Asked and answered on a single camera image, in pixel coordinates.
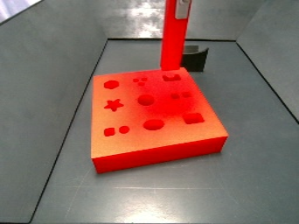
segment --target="circular hole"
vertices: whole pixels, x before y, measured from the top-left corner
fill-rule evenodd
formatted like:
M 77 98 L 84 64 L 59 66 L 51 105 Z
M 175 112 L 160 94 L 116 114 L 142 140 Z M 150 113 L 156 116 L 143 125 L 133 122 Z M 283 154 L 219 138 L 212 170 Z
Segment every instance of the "circular hole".
M 159 130 L 164 126 L 163 120 L 148 120 L 144 122 L 144 128 L 147 130 Z
M 150 106 L 150 105 L 152 105 L 155 103 L 155 98 L 150 94 L 142 94 L 137 97 L 137 102 L 143 106 Z
M 180 96 L 179 96 L 178 94 L 172 94 L 172 98 L 174 98 L 174 99 L 179 99 Z
M 128 131 L 129 131 L 129 128 L 128 128 L 127 126 L 121 126 L 121 127 L 119 128 L 119 132 L 120 132 L 121 134 L 125 134 Z

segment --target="red block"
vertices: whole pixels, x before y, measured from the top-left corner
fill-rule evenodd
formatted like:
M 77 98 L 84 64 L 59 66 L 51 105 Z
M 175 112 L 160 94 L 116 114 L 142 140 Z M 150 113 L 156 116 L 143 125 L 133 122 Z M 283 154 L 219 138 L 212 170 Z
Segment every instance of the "red block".
M 184 68 L 93 78 L 97 172 L 220 152 L 228 133 Z

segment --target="gray table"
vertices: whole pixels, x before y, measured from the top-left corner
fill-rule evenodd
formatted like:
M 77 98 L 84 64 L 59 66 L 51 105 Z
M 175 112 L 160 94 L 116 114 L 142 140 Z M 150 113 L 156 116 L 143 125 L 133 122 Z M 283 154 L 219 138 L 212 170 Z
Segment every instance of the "gray table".
M 232 42 L 192 73 L 228 130 L 220 154 L 97 175 L 89 160 L 91 86 L 33 223 L 299 222 L 299 126 Z M 159 41 L 108 41 L 95 74 L 159 67 Z

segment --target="black object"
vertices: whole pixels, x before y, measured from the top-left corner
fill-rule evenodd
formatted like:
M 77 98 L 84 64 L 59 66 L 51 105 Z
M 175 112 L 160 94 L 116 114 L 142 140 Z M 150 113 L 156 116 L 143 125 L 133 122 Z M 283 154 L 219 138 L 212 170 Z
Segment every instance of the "black object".
M 202 52 L 199 52 L 198 45 L 187 45 L 184 47 L 182 67 L 184 67 L 188 72 L 203 72 L 208 51 L 210 48 L 206 48 Z

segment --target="hole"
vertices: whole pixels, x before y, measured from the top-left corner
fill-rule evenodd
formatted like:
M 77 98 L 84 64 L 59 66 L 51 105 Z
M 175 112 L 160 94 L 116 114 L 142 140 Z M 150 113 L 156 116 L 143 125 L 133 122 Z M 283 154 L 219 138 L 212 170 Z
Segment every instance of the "hole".
M 164 81 L 179 81 L 180 79 L 182 79 L 182 76 L 178 73 L 171 77 L 167 74 L 163 76 Z
M 155 98 L 150 94 L 142 94 L 137 97 L 137 102 L 143 106 L 150 106 L 150 105 L 152 105 L 155 103 Z
M 107 106 L 104 107 L 104 109 L 111 109 L 113 112 L 117 111 L 117 108 L 124 107 L 124 104 L 120 103 L 120 99 L 116 99 L 113 101 L 107 101 Z
M 119 87 L 119 82 L 116 80 L 109 80 L 104 83 L 104 88 L 117 88 Z
M 203 123 L 203 117 L 200 113 L 192 113 L 192 114 L 186 114 L 182 116 L 184 122 L 187 124 L 192 124 L 192 123 Z
M 129 128 L 128 128 L 127 126 L 121 126 L 121 127 L 119 128 L 119 132 L 120 132 L 121 134 L 125 134 L 128 131 L 129 131 Z
M 182 97 L 191 97 L 192 96 L 192 94 L 191 94 L 191 92 L 182 92 Z
M 172 98 L 176 100 L 180 98 L 180 96 L 178 94 L 172 94 Z
M 147 130 L 159 130 L 164 126 L 163 120 L 148 120 L 144 122 L 144 128 Z
M 116 134 L 116 130 L 115 128 L 108 128 L 108 129 L 104 129 L 104 135 L 105 137 L 111 137 Z

